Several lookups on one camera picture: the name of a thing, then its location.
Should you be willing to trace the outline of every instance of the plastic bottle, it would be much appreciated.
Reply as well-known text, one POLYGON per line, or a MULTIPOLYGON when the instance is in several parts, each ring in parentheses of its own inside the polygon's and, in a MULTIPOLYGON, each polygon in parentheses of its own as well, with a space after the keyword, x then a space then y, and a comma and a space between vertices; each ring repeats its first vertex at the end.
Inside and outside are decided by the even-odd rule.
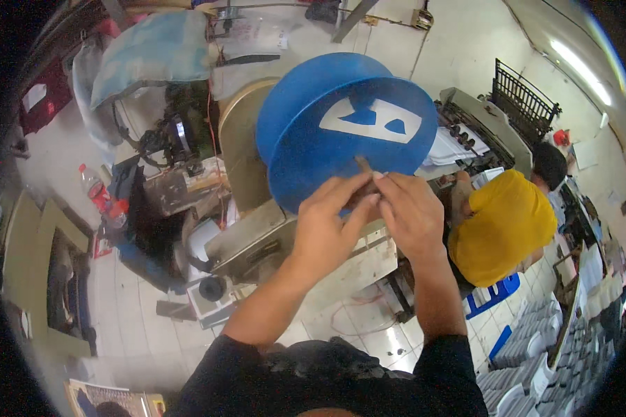
POLYGON ((125 210, 109 195, 98 173, 85 163, 79 166, 79 172, 84 193, 95 204, 107 224, 112 228, 122 227, 127 221, 125 210))

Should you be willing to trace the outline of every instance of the stack of paper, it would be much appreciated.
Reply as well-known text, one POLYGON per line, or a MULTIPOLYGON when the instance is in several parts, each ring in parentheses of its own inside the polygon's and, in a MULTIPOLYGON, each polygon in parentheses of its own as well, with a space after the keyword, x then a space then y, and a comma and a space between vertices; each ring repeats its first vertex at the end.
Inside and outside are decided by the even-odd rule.
MULTIPOLYGON (((466 125, 460 124, 459 128, 462 132, 468 133, 469 139, 475 140, 473 149, 478 155, 489 151, 489 146, 485 145, 482 139, 468 129, 466 125)), ((473 151, 464 149, 464 147, 459 145, 459 142, 450 135, 447 128, 441 127, 436 131, 434 144, 431 147, 431 151, 429 151, 429 155, 426 157, 425 161, 422 162, 422 165, 449 165, 457 160, 470 157, 475 157, 473 151)))

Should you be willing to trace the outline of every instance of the blue plastic stool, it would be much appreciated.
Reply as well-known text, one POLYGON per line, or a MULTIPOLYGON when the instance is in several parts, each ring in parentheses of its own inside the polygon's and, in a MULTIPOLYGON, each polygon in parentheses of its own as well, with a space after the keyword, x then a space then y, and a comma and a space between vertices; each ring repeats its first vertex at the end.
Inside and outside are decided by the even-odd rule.
POLYGON ((501 281, 496 283, 496 287, 499 289, 498 294, 494 294, 494 288, 489 287, 489 295, 491 296, 491 300, 484 303, 480 307, 475 306, 475 300, 473 299, 473 295, 469 294, 466 297, 468 300, 468 306, 471 308, 471 312, 466 315, 466 320, 477 316, 478 314, 489 310, 494 305, 499 304, 506 298, 508 298, 511 294, 513 294, 519 288, 519 274, 514 273, 501 281))
POLYGON ((499 351, 501 350, 503 345, 505 345, 505 343, 508 341, 508 338, 510 337, 512 333, 513 333, 513 330, 510 328, 510 326, 506 326, 503 329, 503 331, 501 332, 501 336, 499 336, 499 339, 496 341, 496 343, 494 344, 494 347, 489 353, 489 362, 494 362, 494 358, 496 358, 496 354, 499 353, 499 351))

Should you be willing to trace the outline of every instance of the yellow shirt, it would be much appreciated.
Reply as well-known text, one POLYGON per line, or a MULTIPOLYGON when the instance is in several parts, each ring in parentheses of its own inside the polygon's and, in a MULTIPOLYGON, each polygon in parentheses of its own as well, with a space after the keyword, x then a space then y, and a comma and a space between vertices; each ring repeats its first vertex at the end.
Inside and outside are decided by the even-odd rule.
POLYGON ((521 172, 508 170, 468 198, 473 217, 450 233, 450 258, 476 287, 488 287, 512 271, 557 229, 547 197, 521 172))

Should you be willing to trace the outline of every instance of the black shirt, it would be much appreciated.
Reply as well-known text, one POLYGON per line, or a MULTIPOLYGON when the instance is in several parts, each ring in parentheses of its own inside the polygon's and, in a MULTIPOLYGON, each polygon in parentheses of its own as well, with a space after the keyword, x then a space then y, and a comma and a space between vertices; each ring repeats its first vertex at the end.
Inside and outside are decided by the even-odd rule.
POLYGON ((309 362, 306 369, 283 366, 282 360, 266 359, 254 346, 220 336, 185 383, 168 416, 296 416, 316 408, 342 408, 360 416, 488 415, 475 383, 466 336, 430 341, 413 376, 403 373, 410 379, 380 366, 380 378, 366 377, 366 373, 357 378, 356 370, 350 376, 347 367, 335 365, 344 362, 347 366, 349 357, 377 364, 376 358, 351 345, 314 340, 294 344, 285 354, 288 350, 300 356, 304 352, 303 362, 309 362), (314 350, 306 354, 306 346, 314 350), (319 366, 311 368, 311 363, 319 366))

